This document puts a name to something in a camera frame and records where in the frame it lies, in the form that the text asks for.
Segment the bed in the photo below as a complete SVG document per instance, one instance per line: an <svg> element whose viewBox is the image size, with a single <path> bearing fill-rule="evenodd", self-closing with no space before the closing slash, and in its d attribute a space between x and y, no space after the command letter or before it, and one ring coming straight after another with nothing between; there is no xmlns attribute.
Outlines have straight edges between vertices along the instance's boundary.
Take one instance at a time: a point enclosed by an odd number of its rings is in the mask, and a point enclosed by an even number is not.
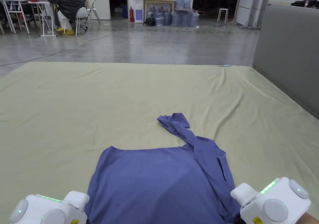
<svg viewBox="0 0 319 224"><path fill-rule="evenodd" d="M28 63L0 79L0 216L28 194L86 192L102 151L182 146L182 112L225 150L236 184L288 176L319 213L319 121L250 67Z"/></svg>

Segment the door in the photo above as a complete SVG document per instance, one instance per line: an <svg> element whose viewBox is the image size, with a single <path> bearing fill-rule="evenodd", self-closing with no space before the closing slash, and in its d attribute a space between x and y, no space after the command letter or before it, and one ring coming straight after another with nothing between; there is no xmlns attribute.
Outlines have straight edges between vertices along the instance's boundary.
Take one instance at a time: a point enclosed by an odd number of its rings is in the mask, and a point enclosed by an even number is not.
<svg viewBox="0 0 319 224"><path fill-rule="evenodd" d="M93 0L89 0L89 8L91 8ZM96 0L94 3L94 8L96 8L96 13L101 20L111 20L110 16L110 0ZM91 19L97 19L93 12L90 14Z"/></svg>

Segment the wooden table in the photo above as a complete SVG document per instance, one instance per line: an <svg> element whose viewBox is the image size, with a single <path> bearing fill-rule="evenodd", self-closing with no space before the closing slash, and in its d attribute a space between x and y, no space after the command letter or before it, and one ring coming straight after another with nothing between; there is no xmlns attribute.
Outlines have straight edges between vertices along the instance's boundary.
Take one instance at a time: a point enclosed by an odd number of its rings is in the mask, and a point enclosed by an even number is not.
<svg viewBox="0 0 319 224"><path fill-rule="evenodd" d="M145 13L144 13L144 22L146 20L146 14L147 14L147 3L170 3L172 4L172 11L174 9L174 2L175 0L144 0L145 1Z"/></svg>

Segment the dark jacket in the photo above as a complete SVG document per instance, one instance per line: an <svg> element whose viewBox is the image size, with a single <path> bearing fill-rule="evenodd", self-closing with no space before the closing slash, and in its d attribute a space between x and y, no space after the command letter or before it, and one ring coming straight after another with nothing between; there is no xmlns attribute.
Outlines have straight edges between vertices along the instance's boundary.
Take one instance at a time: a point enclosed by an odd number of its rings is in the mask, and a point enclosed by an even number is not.
<svg viewBox="0 0 319 224"><path fill-rule="evenodd" d="M78 10L84 7L84 3L80 0L49 0L49 2L58 4L62 14L72 22L75 22Z"/></svg>

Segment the polished gray floor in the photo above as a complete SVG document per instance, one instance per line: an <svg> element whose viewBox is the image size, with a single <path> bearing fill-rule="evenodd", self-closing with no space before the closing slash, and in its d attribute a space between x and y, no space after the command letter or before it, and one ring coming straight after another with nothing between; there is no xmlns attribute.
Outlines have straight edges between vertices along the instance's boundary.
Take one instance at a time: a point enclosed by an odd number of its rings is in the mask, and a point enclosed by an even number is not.
<svg viewBox="0 0 319 224"><path fill-rule="evenodd" d="M0 76L26 62L115 62L251 66L259 33L202 21L200 28L144 27L127 21L94 22L87 33L39 37L39 30L0 35Z"/></svg>

